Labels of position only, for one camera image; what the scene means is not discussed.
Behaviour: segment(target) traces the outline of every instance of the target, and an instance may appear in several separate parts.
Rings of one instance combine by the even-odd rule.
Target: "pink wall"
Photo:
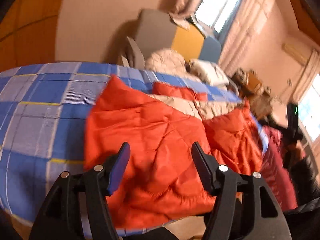
[[[63,0],[56,37],[57,61],[115,63],[142,8],[169,10],[176,0]]]
[[[281,96],[283,100],[291,91],[287,85],[288,79],[301,71],[299,63],[282,50],[287,37],[287,25],[275,4],[261,34],[251,44],[240,64],[243,69],[254,69],[264,85],[271,88],[272,95]]]

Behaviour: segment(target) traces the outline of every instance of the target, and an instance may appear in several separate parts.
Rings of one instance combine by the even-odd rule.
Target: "silver screw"
[[[67,178],[67,177],[69,176],[69,172],[64,171],[64,172],[62,172],[62,173],[60,174],[60,176],[61,176],[61,178],[65,179],[65,178]]]
[[[103,166],[102,165],[96,165],[95,167],[94,167],[94,170],[95,171],[102,171],[103,170]]]
[[[260,178],[261,178],[261,174],[260,174],[259,172],[257,172],[257,171],[255,171],[255,172],[253,173],[253,176],[254,176],[256,179],[260,179]]]
[[[219,166],[219,170],[222,171],[222,172],[226,172],[226,171],[228,171],[228,169],[229,168],[226,165],[220,165]]]

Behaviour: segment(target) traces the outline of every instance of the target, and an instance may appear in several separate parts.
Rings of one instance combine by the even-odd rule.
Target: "bright window pane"
[[[312,141],[320,135],[320,95],[315,88],[320,86],[320,76],[317,75],[313,86],[308,90],[299,104],[299,118],[305,126]]]
[[[227,0],[204,0],[196,12],[197,19],[211,26],[226,1]]]
[[[214,29],[220,33],[222,27],[228,20],[228,17],[232,13],[233,9],[235,8],[238,0],[228,0],[226,6],[224,7],[219,19],[217,20],[216,24],[214,25]]]

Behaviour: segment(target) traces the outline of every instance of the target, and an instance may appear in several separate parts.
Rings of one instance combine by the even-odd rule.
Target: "pink garment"
[[[280,153],[282,134],[269,126],[264,126],[263,129],[270,140],[268,150],[263,156],[260,173],[276,196],[282,211],[294,209],[298,206],[297,198],[289,174],[283,168]]]

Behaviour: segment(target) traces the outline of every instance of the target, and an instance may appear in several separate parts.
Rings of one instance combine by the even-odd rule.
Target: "bedsheet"
[[[110,64],[52,63],[0,73],[0,205],[22,224],[32,226],[62,171],[83,172],[85,119],[111,75],[145,93],[161,81],[206,92],[208,100],[240,101],[229,91],[200,82]],[[258,130],[265,152],[268,137],[260,125]],[[90,237],[86,219],[83,227]]]

